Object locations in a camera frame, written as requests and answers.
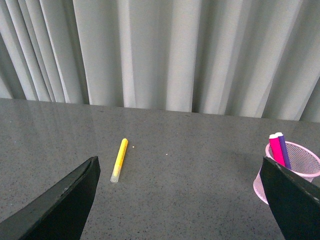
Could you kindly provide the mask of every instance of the gray curtain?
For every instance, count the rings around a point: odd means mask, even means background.
[[[0,0],[0,97],[320,122],[320,1]]]

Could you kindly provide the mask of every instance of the yellow marker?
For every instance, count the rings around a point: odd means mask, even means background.
[[[118,156],[116,157],[116,161],[115,161],[115,164],[114,164],[114,169],[113,169],[113,172],[112,172],[112,176],[111,176],[111,179],[110,179],[110,181],[112,183],[117,183],[118,182],[120,171],[121,171],[121,167],[122,167],[122,163],[124,162],[127,146],[128,146],[128,140],[126,138],[122,139],[122,142],[121,142],[121,145],[120,145],[120,149],[119,149],[119,152],[118,152]]]

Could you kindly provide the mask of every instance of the speckled countertop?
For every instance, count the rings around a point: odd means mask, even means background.
[[[0,221],[98,156],[82,240],[282,240],[252,186],[278,131],[320,154],[319,123],[0,99]]]

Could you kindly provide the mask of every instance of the pink mesh pen holder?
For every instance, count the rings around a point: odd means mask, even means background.
[[[294,173],[310,183],[315,177],[320,176],[320,159],[313,152],[293,142],[285,141],[285,145],[290,159],[291,170]],[[265,147],[265,154],[267,157],[274,159],[270,144]],[[253,181],[253,189],[257,196],[268,204],[260,178],[260,170]]]

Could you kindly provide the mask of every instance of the pink marker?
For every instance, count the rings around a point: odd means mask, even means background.
[[[282,166],[286,166],[284,156],[282,155],[281,146],[280,146],[278,136],[275,134],[271,134],[269,136],[269,142],[270,142],[270,147],[271,147],[271,150],[273,153],[274,160],[276,162],[278,162],[279,164],[281,164]]]

